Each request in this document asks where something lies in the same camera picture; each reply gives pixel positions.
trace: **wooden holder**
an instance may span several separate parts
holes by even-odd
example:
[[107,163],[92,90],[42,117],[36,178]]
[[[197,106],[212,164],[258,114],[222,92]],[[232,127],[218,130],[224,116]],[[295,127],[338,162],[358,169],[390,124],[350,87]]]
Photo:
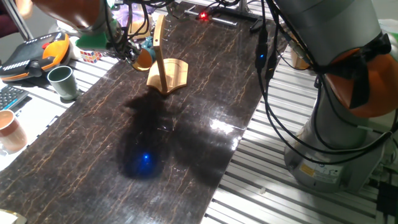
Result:
[[158,89],[163,95],[168,95],[175,89],[187,85],[188,64],[174,58],[163,59],[161,46],[164,24],[164,15],[160,15],[154,32],[156,62],[149,70],[147,86]]

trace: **dark marble surface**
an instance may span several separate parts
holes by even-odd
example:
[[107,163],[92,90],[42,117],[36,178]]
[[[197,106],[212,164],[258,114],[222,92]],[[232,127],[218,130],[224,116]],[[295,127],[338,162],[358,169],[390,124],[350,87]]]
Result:
[[0,208],[30,224],[200,222],[260,98],[257,35],[168,20],[164,55],[189,64],[188,86],[160,96],[119,62],[0,172]]

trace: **red light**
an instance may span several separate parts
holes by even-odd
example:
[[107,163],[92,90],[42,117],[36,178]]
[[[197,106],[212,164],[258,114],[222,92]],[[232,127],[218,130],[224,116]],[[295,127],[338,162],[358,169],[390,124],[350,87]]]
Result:
[[207,17],[207,15],[206,15],[206,13],[205,12],[202,12],[200,15],[200,19],[204,19],[204,18],[206,18]]

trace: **green cup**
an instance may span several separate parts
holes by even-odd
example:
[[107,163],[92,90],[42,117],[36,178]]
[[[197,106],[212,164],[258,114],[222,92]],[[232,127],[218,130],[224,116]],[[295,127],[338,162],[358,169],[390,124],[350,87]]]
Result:
[[72,100],[79,95],[76,78],[70,67],[59,66],[51,70],[47,79],[64,100]]

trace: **label sticker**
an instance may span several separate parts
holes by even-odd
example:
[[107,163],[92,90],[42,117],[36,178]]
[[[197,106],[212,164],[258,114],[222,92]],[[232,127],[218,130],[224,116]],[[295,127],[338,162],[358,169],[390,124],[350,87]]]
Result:
[[331,184],[337,182],[342,168],[342,166],[315,164],[310,161],[304,161],[300,166],[303,173],[315,180]]

